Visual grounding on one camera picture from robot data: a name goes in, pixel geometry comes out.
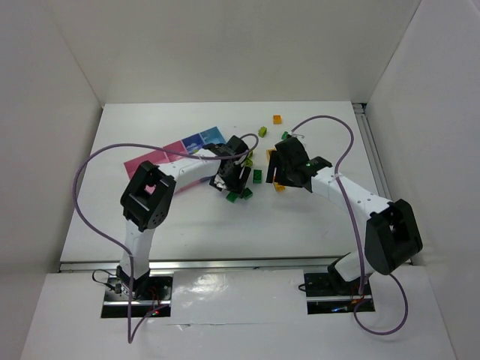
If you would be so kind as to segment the yellow rounded lego brick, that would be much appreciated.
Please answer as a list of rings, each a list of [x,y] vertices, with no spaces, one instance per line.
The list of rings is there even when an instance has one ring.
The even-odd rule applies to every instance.
[[[275,160],[275,155],[276,155],[276,150],[274,148],[270,148],[266,151],[266,157],[267,157],[268,163]]]

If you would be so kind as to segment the orange lego brick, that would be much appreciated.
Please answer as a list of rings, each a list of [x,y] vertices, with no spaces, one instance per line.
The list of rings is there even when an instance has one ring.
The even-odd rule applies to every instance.
[[[273,115],[272,122],[274,125],[280,125],[282,123],[281,115]]]
[[[283,186],[282,184],[278,184],[277,182],[274,182],[273,185],[274,185],[274,189],[275,189],[277,192],[282,192],[282,191],[285,191],[285,190],[286,190],[286,187],[285,187],[285,186]]]

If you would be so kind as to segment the dark green lego plate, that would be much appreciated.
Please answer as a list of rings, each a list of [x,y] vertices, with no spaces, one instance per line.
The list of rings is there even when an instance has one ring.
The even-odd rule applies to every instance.
[[[226,200],[229,201],[230,203],[234,203],[238,199],[243,199],[243,200],[248,200],[250,199],[254,193],[252,190],[248,187],[246,187],[241,193],[234,193],[234,192],[229,192],[226,196]]]

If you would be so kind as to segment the orange lego brick top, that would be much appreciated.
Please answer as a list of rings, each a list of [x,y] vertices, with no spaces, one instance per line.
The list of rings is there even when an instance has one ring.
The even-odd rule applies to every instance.
[[[274,125],[280,125],[282,123],[281,115],[273,115],[272,122]]]

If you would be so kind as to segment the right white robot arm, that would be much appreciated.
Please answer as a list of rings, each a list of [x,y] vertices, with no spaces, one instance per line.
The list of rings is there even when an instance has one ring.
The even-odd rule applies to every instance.
[[[374,273],[390,275],[422,248],[412,206],[377,196],[336,172],[322,157],[309,158],[302,143],[288,136],[271,152],[268,183],[304,188],[344,210],[354,221],[360,247],[328,266],[328,280],[335,288]]]

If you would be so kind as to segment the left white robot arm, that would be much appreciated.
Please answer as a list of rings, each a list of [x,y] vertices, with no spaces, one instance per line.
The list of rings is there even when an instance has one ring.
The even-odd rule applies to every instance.
[[[153,236],[166,220],[174,194],[208,179],[214,189],[243,197],[251,173],[245,166],[249,152],[242,138],[232,136],[225,144],[206,144],[173,162],[155,165],[146,160],[137,167],[121,196],[127,250],[116,269],[135,297],[147,287]]]

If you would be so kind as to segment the lime lego brick lower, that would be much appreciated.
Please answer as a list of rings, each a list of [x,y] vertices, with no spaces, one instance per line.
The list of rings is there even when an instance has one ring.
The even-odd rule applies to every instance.
[[[245,162],[244,162],[244,165],[245,165],[246,167],[250,167],[250,168],[253,166],[253,164],[254,164],[254,163],[253,163],[253,161],[252,161],[250,158],[246,159]]]

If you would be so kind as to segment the lime lego brick top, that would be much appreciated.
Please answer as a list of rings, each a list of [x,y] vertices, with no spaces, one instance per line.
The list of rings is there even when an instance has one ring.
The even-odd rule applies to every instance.
[[[266,127],[261,127],[258,130],[258,136],[263,138],[267,134],[268,129]]]

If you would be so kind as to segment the light blue bin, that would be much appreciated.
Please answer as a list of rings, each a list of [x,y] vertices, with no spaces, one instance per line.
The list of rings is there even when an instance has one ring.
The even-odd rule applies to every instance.
[[[218,127],[211,127],[207,130],[199,132],[199,148],[208,144],[224,144],[226,140]]]

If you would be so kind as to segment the purple-blue bin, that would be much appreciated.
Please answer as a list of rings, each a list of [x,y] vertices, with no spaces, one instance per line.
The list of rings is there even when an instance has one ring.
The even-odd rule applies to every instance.
[[[198,152],[205,145],[205,142],[199,133],[190,135],[182,139],[181,142],[187,153],[190,155]]]

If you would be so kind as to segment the small pink bin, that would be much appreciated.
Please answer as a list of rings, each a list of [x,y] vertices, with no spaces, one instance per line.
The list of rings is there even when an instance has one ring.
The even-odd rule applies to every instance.
[[[165,145],[163,148],[166,150],[166,160],[169,163],[182,159],[182,154],[188,153],[184,143],[181,140],[170,143],[169,145]]]

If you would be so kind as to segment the large pink bin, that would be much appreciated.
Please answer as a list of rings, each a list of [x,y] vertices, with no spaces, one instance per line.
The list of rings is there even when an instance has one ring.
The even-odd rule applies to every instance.
[[[127,173],[127,177],[132,179],[134,173],[137,171],[139,165],[145,161],[149,161],[154,165],[167,164],[170,162],[168,156],[162,151],[151,151],[147,154],[141,155],[134,159],[124,162],[124,168]]]

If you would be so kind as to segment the aluminium rail right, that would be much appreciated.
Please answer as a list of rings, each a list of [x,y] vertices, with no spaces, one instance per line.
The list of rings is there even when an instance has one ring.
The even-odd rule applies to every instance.
[[[352,111],[355,116],[355,144],[353,159],[347,166],[348,172],[352,173],[354,180],[359,180],[361,186],[394,202],[398,197],[392,194],[387,183],[380,152],[366,114],[366,104],[352,103]]]

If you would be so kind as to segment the aluminium rail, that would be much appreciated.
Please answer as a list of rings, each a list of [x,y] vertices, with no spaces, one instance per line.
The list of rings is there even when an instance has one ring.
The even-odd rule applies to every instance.
[[[227,270],[227,269],[286,269],[286,268],[322,268],[336,260],[335,257],[280,257],[280,258],[244,258],[244,259],[190,259],[152,261],[151,270]],[[113,271],[117,262],[61,262],[60,273],[93,272],[96,269]]]
[[[387,183],[380,152],[366,114],[366,104],[352,103],[352,111],[355,116],[355,144],[353,159],[347,166],[348,172],[352,173],[354,180],[359,180],[361,186],[394,202],[398,197],[392,194]]]

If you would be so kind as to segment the aluminium rail front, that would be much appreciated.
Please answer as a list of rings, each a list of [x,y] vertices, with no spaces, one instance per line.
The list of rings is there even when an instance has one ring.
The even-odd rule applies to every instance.
[[[280,258],[244,258],[244,259],[190,259],[152,261],[151,270],[227,270],[227,269],[286,269],[286,268],[322,268],[336,260],[335,257],[280,257]],[[117,262],[61,262],[60,273],[93,272],[96,269],[113,271]]]

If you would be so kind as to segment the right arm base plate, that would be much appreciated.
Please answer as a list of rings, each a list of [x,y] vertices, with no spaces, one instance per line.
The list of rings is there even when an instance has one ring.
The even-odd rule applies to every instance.
[[[356,306],[358,312],[374,312],[375,305],[369,284],[359,294],[360,280],[343,282],[332,280],[326,272],[304,273],[304,282],[298,290],[306,295],[307,313],[312,314],[347,314]]]

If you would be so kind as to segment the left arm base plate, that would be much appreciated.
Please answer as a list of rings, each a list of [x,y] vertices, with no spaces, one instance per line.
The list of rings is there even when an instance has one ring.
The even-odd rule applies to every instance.
[[[128,317],[128,290],[117,277],[108,277],[100,317],[103,319],[124,319]],[[149,311],[151,317],[170,317],[173,276],[162,274],[151,276],[146,288],[132,300],[132,318],[142,318]]]

